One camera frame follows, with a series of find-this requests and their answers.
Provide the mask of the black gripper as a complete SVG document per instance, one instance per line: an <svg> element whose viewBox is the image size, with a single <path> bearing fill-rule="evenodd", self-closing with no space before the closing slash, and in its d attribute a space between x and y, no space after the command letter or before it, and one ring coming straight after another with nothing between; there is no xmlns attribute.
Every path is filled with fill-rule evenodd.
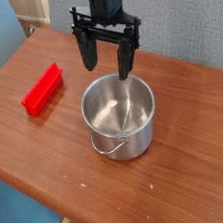
<svg viewBox="0 0 223 223"><path fill-rule="evenodd" d="M119 77L127 79L132 70L135 50L140 46L140 18L118 10L111 18L91 15L89 7L71 7L72 33L75 35L83 64L92 71L98 62L96 40L119 44Z"/></svg>

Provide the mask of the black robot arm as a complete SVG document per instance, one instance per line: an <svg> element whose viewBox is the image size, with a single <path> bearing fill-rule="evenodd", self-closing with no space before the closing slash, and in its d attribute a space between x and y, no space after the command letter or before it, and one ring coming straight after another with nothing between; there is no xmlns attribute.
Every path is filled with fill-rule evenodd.
<svg viewBox="0 0 223 223"><path fill-rule="evenodd" d="M134 65L135 50L140 46L138 17L124 12L122 0L89 0L89 7L70 8L72 33L75 35L83 64L95 69L98 62L97 41L118 45L120 80L127 79Z"/></svg>

